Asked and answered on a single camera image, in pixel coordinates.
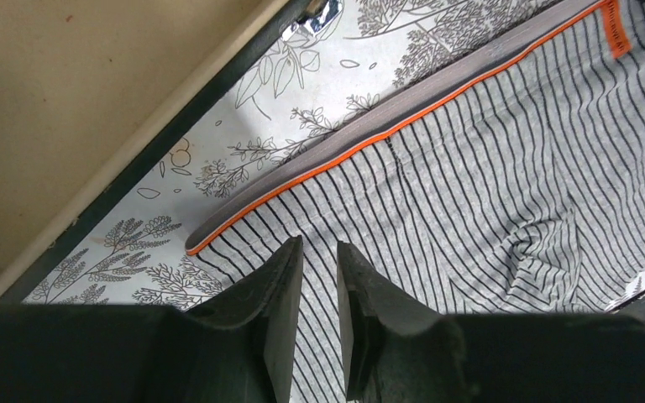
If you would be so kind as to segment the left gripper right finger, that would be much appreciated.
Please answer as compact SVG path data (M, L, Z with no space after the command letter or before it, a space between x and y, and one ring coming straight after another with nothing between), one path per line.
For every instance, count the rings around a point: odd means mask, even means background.
M337 266L346 400L466 402L458 323L394 285L351 243L338 242Z

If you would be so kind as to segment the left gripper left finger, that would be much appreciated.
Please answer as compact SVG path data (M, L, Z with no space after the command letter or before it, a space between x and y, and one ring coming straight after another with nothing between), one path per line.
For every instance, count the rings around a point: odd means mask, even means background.
M259 268L187 311L203 328L191 401L289 401L302 260L302 238L288 238Z

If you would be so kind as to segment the grey striped underwear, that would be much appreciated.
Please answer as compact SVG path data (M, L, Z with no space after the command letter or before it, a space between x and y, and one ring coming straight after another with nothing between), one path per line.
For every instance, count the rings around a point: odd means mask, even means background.
M509 60L187 239L231 285L302 238L295 402L344 399L339 242L441 313L602 311L645 270L645 3L546 16Z

